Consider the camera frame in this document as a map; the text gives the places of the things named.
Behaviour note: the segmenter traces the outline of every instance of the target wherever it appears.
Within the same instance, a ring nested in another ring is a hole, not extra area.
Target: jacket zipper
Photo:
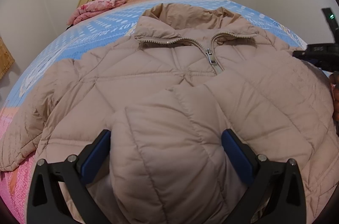
[[[223,36],[232,36],[232,37],[237,37],[237,38],[240,38],[240,39],[249,39],[249,38],[255,37],[257,35],[258,35],[258,33],[253,33],[253,34],[241,36],[241,35],[237,35],[237,34],[234,34],[234,33],[231,33],[231,32],[219,32],[219,33],[215,34],[211,38],[210,48],[208,48],[205,51],[205,53],[208,57],[208,60],[210,61],[210,64],[212,65],[215,72],[217,74],[223,72],[223,68],[222,68],[221,64],[218,62],[217,58],[214,56],[214,45],[213,45],[213,43],[215,42],[215,40],[217,38],[223,37]]]
[[[189,39],[189,38],[186,38],[186,37],[182,37],[182,38],[179,38],[177,40],[172,40],[172,41],[167,41],[167,42],[162,42],[162,41],[157,41],[157,40],[150,40],[150,39],[148,39],[148,40],[138,40],[138,41],[139,42],[151,42],[151,43],[162,44],[162,45],[174,44],[174,43],[179,42],[179,41],[188,41],[188,42],[194,44],[195,46],[197,46],[203,53],[206,54],[211,67],[213,68],[214,72],[218,75],[219,73],[223,72],[223,68],[221,67],[221,64],[218,62],[216,57],[214,56],[214,47],[213,47],[214,41],[218,37],[221,37],[221,36],[232,36],[232,37],[238,37],[238,38],[242,38],[242,39],[248,39],[248,38],[251,38],[251,37],[255,37],[256,35],[258,35],[258,34],[254,33],[254,34],[250,34],[250,35],[246,35],[246,36],[239,36],[237,34],[233,34],[233,33],[230,33],[230,32],[220,32],[220,33],[215,34],[212,37],[211,44],[210,44],[211,48],[208,48],[206,50],[195,39]]]

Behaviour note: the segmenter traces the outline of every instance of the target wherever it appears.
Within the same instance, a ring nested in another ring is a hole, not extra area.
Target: zipper pull
[[[207,50],[205,51],[205,53],[206,53],[206,55],[207,55],[207,57],[208,57],[208,60],[210,61],[210,64],[211,64],[211,65],[217,65],[217,62],[216,62],[215,57],[214,57],[214,55],[212,54],[211,50],[210,50],[210,49],[207,49]]]
[[[212,53],[212,51],[210,49],[207,49],[205,51],[207,57],[208,57],[208,60],[210,61],[210,64],[211,66],[214,68],[214,70],[216,71],[217,74],[221,73],[222,72],[222,69],[221,67],[218,65],[217,61],[215,60],[215,57]]]

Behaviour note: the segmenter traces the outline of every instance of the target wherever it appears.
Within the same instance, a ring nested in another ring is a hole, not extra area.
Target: floral curtain
[[[0,79],[5,75],[13,63],[14,59],[0,37]]]

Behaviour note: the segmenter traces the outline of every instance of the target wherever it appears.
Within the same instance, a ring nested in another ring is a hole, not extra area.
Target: folded pink blanket
[[[67,21],[67,25],[77,23],[125,4],[127,0],[94,0],[79,6]]]

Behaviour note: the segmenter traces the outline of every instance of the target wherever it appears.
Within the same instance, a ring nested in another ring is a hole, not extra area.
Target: puffer jacket
[[[221,223],[246,190],[221,146],[231,128],[257,154],[297,160],[312,223],[338,183],[339,142],[329,81],[294,49],[224,8],[157,5],[130,36],[50,67],[0,141],[0,170],[35,150],[63,161],[109,129],[109,173],[90,191],[112,223]]]

